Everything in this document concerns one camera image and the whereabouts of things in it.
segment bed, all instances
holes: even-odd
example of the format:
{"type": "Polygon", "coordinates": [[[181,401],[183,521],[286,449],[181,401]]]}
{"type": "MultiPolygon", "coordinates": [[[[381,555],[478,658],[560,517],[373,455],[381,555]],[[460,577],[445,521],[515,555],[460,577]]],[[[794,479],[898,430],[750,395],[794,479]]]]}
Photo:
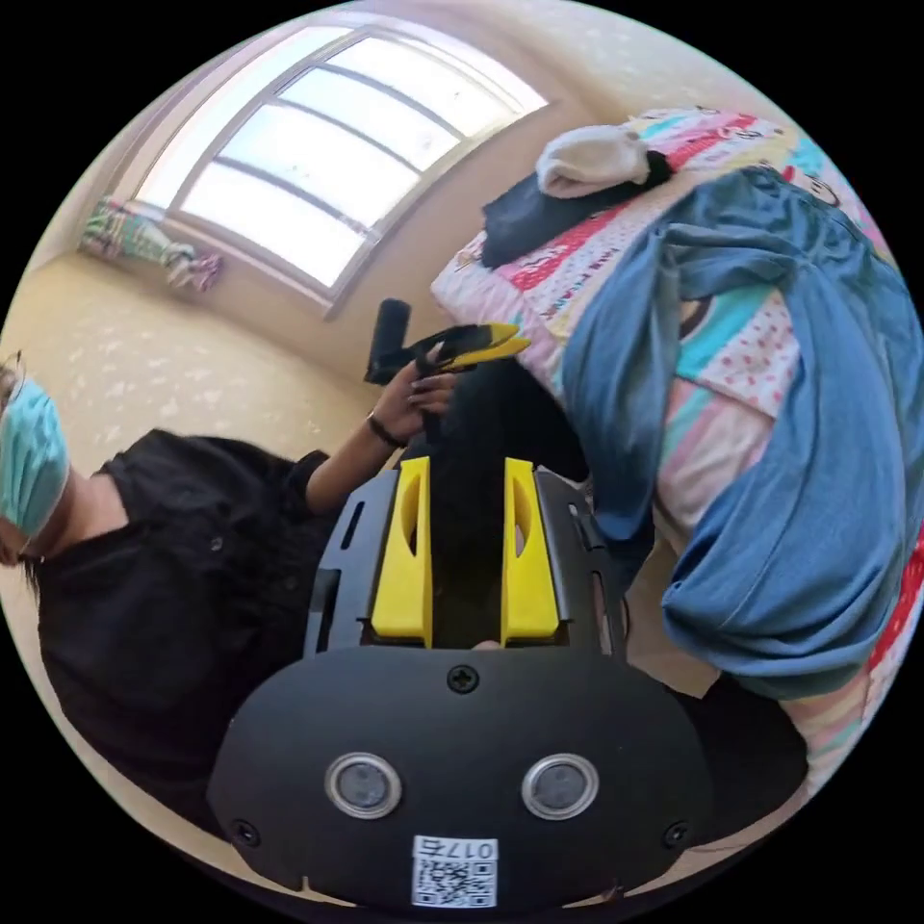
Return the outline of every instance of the bed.
{"type": "MultiPolygon", "coordinates": [[[[653,110],[630,128],[675,171],[663,186],[596,214],[507,266],[479,263],[483,232],[432,284],[457,322],[506,321],[531,345],[524,366],[561,398],[561,359],[584,309],[642,231],[697,185],[747,166],[768,166],[844,212],[889,262],[893,258],[845,178],[810,139],[767,120],[703,108],[653,110]]],[[[760,458],[799,348],[785,304],[771,287],[750,287],[683,306],[680,361],[665,422],[655,520],[676,552],[711,499],[760,458]],[[747,349],[704,369],[698,336],[719,313],[746,311],[747,349]]],[[[831,777],[856,745],[889,689],[924,601],[924,530],[905,570],[901,597],[866,668],[827,696],[784,703],[808,743],[808,776],[796,808],[831,777]]],[[[742,835],[737,846],[749,839],[742,835]]]]}

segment yellow plastic part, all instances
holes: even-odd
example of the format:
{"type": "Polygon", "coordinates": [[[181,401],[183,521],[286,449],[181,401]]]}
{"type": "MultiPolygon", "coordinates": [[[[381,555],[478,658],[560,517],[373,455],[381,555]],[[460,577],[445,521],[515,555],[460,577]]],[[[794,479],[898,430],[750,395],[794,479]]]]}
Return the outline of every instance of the yellow plastic part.
{"type": "Polygon", "coordinates": [[[383,639],[421,639],[433,645],[430,561],[430,460],[401,463],[372,629],[383,639]]]}
{"type": "Polygon", "coordinates": [[[471,353],[463,353],[446,365],[447,370],[460,369],[465,366],[476,366],[478,363],[489,363],[494,359],[506,359],[523,352],[530,341],[526,337],[517,337],[520,328],[516,324],[487,325],[491,328],[491,345],[485,349],[477,349],[471,353]]]}
{"type": "Polygon", "coordinates": [[[532,465],[507,459],[503,490],[500,643],[548,640],[558,630],[558,606],[532,465]]]}

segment face mask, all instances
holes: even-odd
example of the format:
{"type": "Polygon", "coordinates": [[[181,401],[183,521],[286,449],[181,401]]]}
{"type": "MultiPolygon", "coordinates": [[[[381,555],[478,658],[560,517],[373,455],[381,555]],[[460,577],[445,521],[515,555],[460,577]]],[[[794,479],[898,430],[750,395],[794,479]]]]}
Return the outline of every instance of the face mask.
{"type": "Polygon", "coordinates": [[[0,421],[0,516],[32,541],[55,512],[69,472],[55,403],[26,379],[0,421]]]}

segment window frame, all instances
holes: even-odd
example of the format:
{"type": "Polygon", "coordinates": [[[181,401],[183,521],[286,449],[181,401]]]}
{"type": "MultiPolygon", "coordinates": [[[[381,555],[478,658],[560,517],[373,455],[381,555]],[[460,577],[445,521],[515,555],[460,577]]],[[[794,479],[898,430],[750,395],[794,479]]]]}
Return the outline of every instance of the window frame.
{"type": "MultiPolygon", "coordinates": [[[[176,130],[171,134],[170,138],[166,140],[166,142],[160,147],[150,166],[144,170],[141,177],[138,178],[138,180],[133,184],[133,191],[130,194],[130,198],[133,208],[137,211],[140,211],[142,214],[148,216],[149,218],[153,218],[159,222],[162,222],[167,227],[175,228],[180,233],[183,233],[183,231],[192,231],[197,237],[208,241],[213,245],[217,245],[222,249],[233,252],[235,256],[243,259],[245,262],[256,264],[261,269],[268,271],[271,275],[277,278],[281,278],[283,281],[288,282],[290,285],[294,284],[296,288],[305,291],[316,301],[318,301],[322,306],[324,314],[327,315],[341,300],[347,288],[349,288],[355,282],[363,267],[370,260],[372,252],[375,250],[375,248],[381,244],[382,241],[384,241],[385,238],[393,230],[395,230],[397,225],[399,225],[407,217],[413,206],[434,186],[434,184],[436,184],[449,170],[459,164],[486,141],[493,138],[498,133],[504,131],[506,128],[509,128],[511,125],[520,122],[522,119],[529,117],[536,112],[545,110],[551,105],[551,101],[544,95],[540,94],[538,91],[534,90],[532,87],[529,87],[530,91],[535,96],[535,105],[530,108],[529,106],[520,103],[514,96],[508,93],[495,81],[493,81],[488,75],[480,73],[476,66],[473,66],[457,57],[452,53],[450,49],[440,48],[439,45],[432,41],[429,37],[419,36],[413,29],[408,29],[406,31],[402,30],[400,28],[401,23],[399,20],[395,20],[394,24],[393,22],[369,20],[365,22],[358,22],[352,17],[344,17],[342,21],[339,19],[328,18],[323,21],[312,21],[312,19],[301,20],[296,28],[292,28],[292,24],[287,24],[285,31],[280,31],[278,42],[287,40],[306,29],[325,26],[347,28],[350,30],[350,32],[345,36],[341,36],[329,41],[327,44],[313,51],[310,55],[300,59],[286,71],[280,74],[271,83],[262,87],[260,90],[256,91],[254,95],[250,96],[247,102],[231,119],[229,119],[224,124],[221,130],[217,132],[215,137],[212,138],[211,142],[206,146],[200,157],[196,160],[193,168],[186,175],[183,183],[166,208],[160,208],[149,203],[145,203],[142,199],[139,198],[139,194],[144,183],[147,181],[148,176],[153,172],[157,164],[160,163],[161,158],[167,153],[170,146],[173,144],[177,133],[182,129],[187,121],[193,117],[196,112],[200,111],[203,107],[208,106],[211,93],[209,97],[200,102],[194,110],[185,116],[182,122],[177,126],[176,130]],[[476,135],[472,137],[466,137],[460,131],[449,125],[444,119],[440,118],[436,113],[433,113],[426,106],[419,103],[417,100],[406,96],[399,90],[394,90],[390,87],[387,87],[386,85],[375,81],[373,78],[369,78],[365,75],[346,70],[345,68],[339,68],[335,64],[328,63],[331,58],[340,54],[342,51],[355,44],[358,44],[364,39],[369,38],[395,42],[398,45],[410,48],[410,50],[417,54],[422,54],[429,57],[439,66],[453,71],[468,84],[478,89],[479,92],[487,92],[492,97],[494,97],[503,106],[503,108],[506,109],[506,115],[485,126],[485,128],[478,132],[476,135]],[[453,148],[451,148],[445,155],[430,165],[430,167],[427,167],[424,170],[420,170],[416,167],[413,167],[413,165],[409,164],[398,154],[391,151],[387,146],[381,144],[378,141],[370,139],[361,131],[343,124],[341,121],[338,121],[336,117],[317,112],[310,107],[295,103],[292,100],[283,100],[280,98],[280,94],[284,92],[289,86],[291,86],[297,80],[301,79],[309,71],[315,69],[343,74],[351,80],[357,80],[360,83],[364,83],[367,86],[373,87],[375,90],[386,93],[393,99],[396,99],[396,101],[402,105],[405,105],[415,110],[416,112],[421,113],[428,119],[432,120],[435,124],[443,128],[445,131],[452,134],[452,136],[456,138],[456,145],[454,145],[453,148]],[[355,219],[344,215],[338,209],[324,202],[319,197],[311,195],[310,193],[300,189],[292,183],[288,183],[285,180],[282,180],[279,177],[273,176],[271,174],[264,173],[259,168],[243,164],[230,158],[222,157],[220,152],[237,134],[237,132],[239,132],[244,127],[247,121],[258,110],[268,105],[278,106],[281,108],[289,108],[294,109],[297,112],[308,113],[311,116],[321,118],[332,125],[336,125],[348,131],[354,137],[359,138],[366,143],[370,143],[378,150],[385,151],[390,157],[395,158],[405,167],[412,169],[418,175],[418,181],[389,212],[387,212],[382,218],[379,219],[379,221],[375,222],[371,226],[365,226],[360,222],[357,222],[355,219]],[[240,172],[246,173],[257,179],[269,182],[276,188],[282,189],[286,193],[295,195],[297,198],[308,202],[315,208],[320,208],[326,214],[344,223],[347,227],[353,230],[359,229],[360,232],[365,236],[365,240],[353,254],[349,262],[344,266],[336,282],[331,286],[326,286],[310,273],[278,256],[273,251],[268,250],[260,244],[257,244],[251,239],[231,231],[230,229],[227,229],[223,225],[217,224],[216,222],[212,222],[200,216],[196,216],[183,211],[181,208],[181,203],[186,200],[190,190],[201,176],[202,171],[212,163],[225,164],[226,166],[232,167],[233,169],[239,170],[240,172]]],[[[262,56],[267,54],[272,47],[273,46],[271,45],[265,51],[260,52],[260,55],[262,56]]],[[[255,58],[249,58],[246,61],[242,61],[240,67],[237,68],[235,73],[239,72],[241,68],[247,66],[253,60],[255,60],[255,58]]],[[[497,62],[497,64],[499,67],[502,67],[503,70],[509,71],[509,68],[505,67],[502,63],[497,62]]],[[[512,74],[512,76],[517,77],[517,75],[512,71],[509,72],[512,74]]],[[[219,87],[212,90],[212,93],[216,92],[219,87]]]]}

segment bracelet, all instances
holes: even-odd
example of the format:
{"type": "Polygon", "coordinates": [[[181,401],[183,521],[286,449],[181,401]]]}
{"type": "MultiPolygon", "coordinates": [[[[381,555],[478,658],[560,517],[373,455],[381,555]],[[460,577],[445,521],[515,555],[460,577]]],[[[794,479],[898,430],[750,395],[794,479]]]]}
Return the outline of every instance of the bracelet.
{"type": "Polygon", "coordinates": [[[374,433],[375,436],[377,436],[383,443],[387,443],[393,449],[407,449],[407,444],[402,443],[400,439],[392,436],[392,434],[389,433],[388,430],[384,427],[382,421],[380,421],[375,416],[374,412],[370,413],[370,415],[366,418],[366,423],[369,425],[369,429],[372,431],[372,433],[374,433]]]}

